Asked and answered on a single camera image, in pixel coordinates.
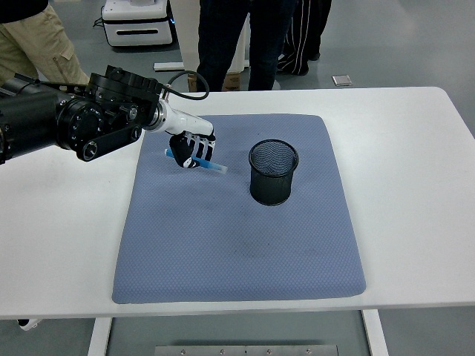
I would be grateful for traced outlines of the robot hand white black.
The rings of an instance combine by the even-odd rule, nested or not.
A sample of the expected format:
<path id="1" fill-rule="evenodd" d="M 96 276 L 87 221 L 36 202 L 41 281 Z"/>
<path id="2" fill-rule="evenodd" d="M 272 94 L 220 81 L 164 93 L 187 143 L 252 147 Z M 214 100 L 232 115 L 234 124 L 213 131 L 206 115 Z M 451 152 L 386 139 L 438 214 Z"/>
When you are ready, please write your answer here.
<path id="1" fill-rule="evenodd" d="M 160 104 L 159 132 L 170 134 L 169 147 L 176 163 L 183 168 L 200 166 L 197 158 L 210 161 L 216 137 L 211 122 L 198 116 L 173 109 L 168 103 Z"/>

